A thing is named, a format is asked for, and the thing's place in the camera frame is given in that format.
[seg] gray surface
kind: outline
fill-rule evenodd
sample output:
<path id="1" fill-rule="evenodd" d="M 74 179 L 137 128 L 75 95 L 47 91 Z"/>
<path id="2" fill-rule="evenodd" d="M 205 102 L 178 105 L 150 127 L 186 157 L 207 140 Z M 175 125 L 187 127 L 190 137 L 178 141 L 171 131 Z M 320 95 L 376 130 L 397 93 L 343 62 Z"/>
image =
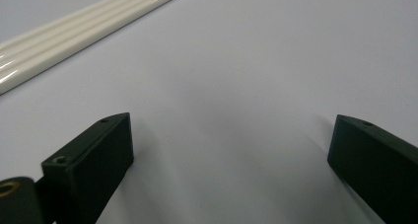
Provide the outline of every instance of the gray surface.
<path id="1" fill-rule="evenodd" d="M 0 39 L 97 1 L 0 0 Z M 326 154 L 338 113 L 418 144 L 417 10 L 174 0 L 0 96 L 0 180 L 131 112 L 136 161 L 99 223 L 381 223 Z"/>

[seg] white background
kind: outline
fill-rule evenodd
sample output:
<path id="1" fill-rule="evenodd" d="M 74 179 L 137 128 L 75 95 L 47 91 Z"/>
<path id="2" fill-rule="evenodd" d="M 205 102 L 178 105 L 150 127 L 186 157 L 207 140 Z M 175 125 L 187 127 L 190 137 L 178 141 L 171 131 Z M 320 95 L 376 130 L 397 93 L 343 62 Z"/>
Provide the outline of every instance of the white background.
<path id="1" fill-rule="evenodd" d="M 98 1 L 0 0 L 0 41 Z M 382 223 L 326 163 L 333 122 L 418 144 L 417 63 L 418 0 L 174 0 L 0 96 L 0 180 L 130 112 L 98 223 Z"/>

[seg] brass insert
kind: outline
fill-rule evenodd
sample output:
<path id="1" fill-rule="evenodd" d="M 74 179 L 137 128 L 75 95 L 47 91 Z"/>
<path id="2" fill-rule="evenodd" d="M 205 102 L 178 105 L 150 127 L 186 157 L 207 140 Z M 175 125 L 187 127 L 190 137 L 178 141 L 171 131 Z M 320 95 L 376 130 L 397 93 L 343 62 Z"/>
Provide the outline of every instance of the brass insert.
<path id="1" fill-rule="evenodd" d="M 18 189 L 19 183 L 18 182 L 7 182 L 0 185 L 0 197 L 4 197 L 9 195 L 10 193 L 16 191 Z"/>

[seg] white tube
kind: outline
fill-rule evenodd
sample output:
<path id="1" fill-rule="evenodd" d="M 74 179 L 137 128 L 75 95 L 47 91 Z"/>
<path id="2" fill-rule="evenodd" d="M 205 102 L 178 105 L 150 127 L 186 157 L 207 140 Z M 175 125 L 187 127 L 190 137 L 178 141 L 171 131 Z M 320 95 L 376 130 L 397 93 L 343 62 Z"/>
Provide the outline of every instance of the white tube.
<path id="1" fill-rule="evenodd" d="M 170 0 L 104 0 L 0 44 L 0 94 Z"/>

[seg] screw hole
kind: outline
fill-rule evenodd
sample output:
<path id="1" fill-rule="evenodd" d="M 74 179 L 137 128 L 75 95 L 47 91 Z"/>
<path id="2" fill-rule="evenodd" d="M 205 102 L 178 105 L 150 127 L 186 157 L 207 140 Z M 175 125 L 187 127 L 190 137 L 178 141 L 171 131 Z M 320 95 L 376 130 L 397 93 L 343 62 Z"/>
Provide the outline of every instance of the screw hole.
<path id="1" fill-rule="evenodd" d="M 64 163 L 66 163 L 67 162 L 67 158 L 66 157 L 64 157 L 64 156 L 60 156 L 60 157 L 57 157 L 57 158 L 54 158 L 53 160 L 52 160 L 52 162 L 54 162 L 54 163 L 58 163 L 58 164 L 64 164 Z"/>
<path id="2" fill-rule="evenodd" d="M 7 182 L 0 185 L 0 197 L 7 196 L 10 193 L 18 189 L 19 183 L 17 182 Z"/>

